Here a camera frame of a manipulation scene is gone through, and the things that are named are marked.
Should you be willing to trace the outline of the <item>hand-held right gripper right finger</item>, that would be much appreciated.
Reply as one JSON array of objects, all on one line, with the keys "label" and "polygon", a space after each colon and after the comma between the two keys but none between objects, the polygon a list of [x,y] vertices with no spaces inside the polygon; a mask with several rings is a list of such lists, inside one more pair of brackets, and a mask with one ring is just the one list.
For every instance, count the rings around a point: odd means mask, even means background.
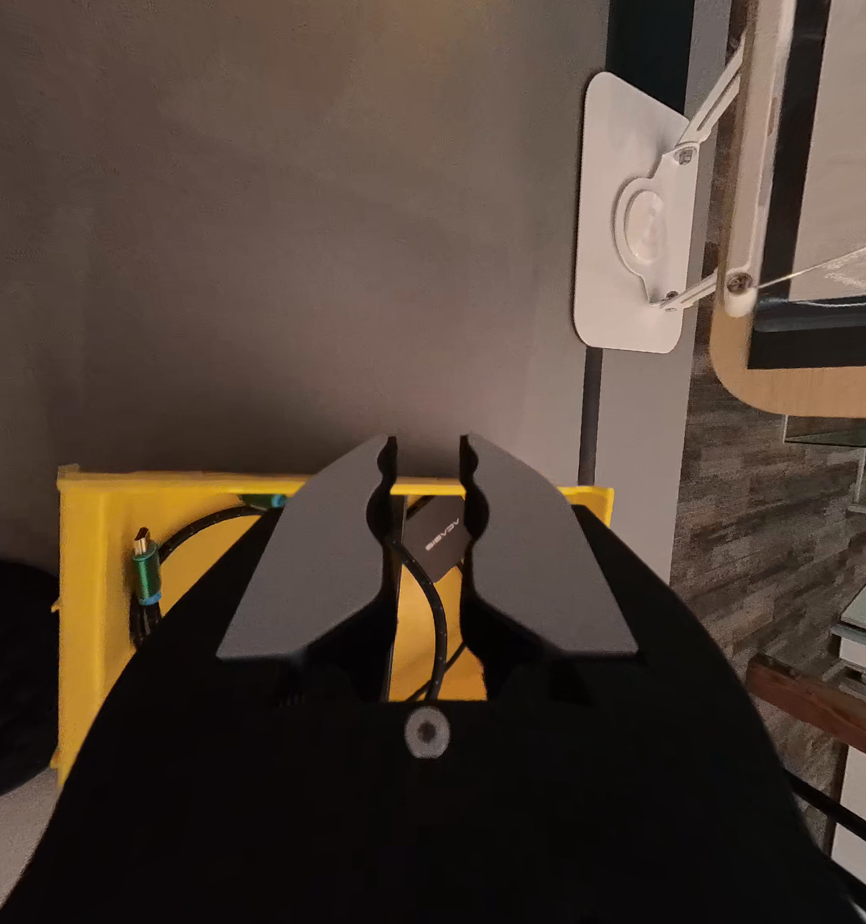
[{"label": "hand-held right gripper right finger", "polygon": [[462,436],[473,598],[556,653],[638,652],[572,504],[539,471],[477,433]]}]

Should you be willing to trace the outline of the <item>black round pad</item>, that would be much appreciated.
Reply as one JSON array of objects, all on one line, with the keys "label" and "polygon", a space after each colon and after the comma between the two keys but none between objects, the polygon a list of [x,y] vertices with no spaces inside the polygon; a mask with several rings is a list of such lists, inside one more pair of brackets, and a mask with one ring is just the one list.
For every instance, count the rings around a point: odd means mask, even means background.
[{"label": "black round pad", "polygon": [[49,767],[58,741],[57,577],[0,560],[0,796]]}]

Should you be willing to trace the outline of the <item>black square HDMI hub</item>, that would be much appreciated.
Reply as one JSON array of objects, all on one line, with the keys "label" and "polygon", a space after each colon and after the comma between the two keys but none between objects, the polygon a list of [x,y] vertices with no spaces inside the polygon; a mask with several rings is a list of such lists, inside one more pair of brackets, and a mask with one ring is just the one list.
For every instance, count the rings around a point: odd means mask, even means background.
[{"label": "black square HDMI hub", "polygon": [[402,542],[428,578],[439,583],[460,565],[470,542],[462,495],[426,495],[407,511]]}]

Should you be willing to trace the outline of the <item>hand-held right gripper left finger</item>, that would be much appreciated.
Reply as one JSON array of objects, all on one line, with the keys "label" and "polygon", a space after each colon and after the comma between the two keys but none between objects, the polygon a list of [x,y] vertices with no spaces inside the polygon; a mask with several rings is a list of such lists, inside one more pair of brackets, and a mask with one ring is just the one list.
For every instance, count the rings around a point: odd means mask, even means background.
[{"label": "hand-held right gripper left finger", "polygon": [[387,654],[396,593],[391,529],[397,441],[377,435],[286,502],[219,644],[221,661],[278,659],[344,629],[372,629]]}]

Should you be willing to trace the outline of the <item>wood-framed sign board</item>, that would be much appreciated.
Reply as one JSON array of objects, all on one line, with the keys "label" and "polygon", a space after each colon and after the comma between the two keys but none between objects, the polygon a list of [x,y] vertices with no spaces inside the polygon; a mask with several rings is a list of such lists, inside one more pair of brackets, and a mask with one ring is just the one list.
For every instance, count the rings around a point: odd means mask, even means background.
[{"label": "wood-framed sign board", "polygon": [[709,356],[757,409],[866,418],[866,2],[744,2]]}]

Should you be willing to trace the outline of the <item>brown wooden rail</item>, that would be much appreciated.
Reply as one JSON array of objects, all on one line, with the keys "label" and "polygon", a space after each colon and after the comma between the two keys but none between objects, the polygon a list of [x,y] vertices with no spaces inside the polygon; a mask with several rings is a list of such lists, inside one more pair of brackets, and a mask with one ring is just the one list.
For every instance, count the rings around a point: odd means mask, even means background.
[{"label": "brown wooden rail", "polygon": [[750,659],[745,685],[755,698],[866,755],[865,701],[764,654]]}]

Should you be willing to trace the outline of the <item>yellow plastic bin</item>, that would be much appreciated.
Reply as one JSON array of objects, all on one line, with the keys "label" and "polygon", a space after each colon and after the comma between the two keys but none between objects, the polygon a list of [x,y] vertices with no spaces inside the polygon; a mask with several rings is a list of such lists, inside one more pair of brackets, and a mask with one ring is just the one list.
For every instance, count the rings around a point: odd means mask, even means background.
[{"label": "yellow plastic bin", "polygon": [[[291,496],[309,476],[214,471],[102,473],[77,465],[58,469],[60,495],[59,733],[51,766],[58,783],[67,779],[104,699],[135,651],[129,637],[130,557],[139,527],[153,539],[168,539],[206,514],[236,506],[242,494]],[[560,487],[571,504],[582,505],[611,525],[615,493],[600,486]],[[458,495],[458,479],[400,478],[393,491],[409,502],[426,495]],[[235,543],[252,523],[241,517],[204,529],[162,565],[162,614]],[[429,679],[434,629],[427,601],[405,568],[393,647],[391,696],[407,699]],[[462,642],[459,600],[462,575],[453,568],[436,588],[449,629],[449,655]],[[462,653],[445,677],[443,699],[485,699],[482,668]]]}]

